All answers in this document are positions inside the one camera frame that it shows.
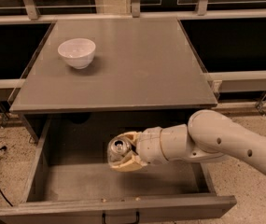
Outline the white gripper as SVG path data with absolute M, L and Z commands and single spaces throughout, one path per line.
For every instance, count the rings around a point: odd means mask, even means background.
M 161 127 L 148 128 L 143 132 L 126 132 L 117 136 L 116 146 L 135 147 L 136 152 L 128 154 L 121 161 L 111 164 L 111 169 L 117 172 L 133 172 L 150 165 L 160 165 L 167 162 L 161 149 Z

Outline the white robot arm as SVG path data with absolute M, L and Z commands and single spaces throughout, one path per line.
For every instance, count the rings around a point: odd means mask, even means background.
M 108 163 L 118 172 L 169 161 L 214 162 L 224 156 L 266 175 L 266 137 L 213 110 L 195 112 L 186 124 L 122 133 L 107 147 Z

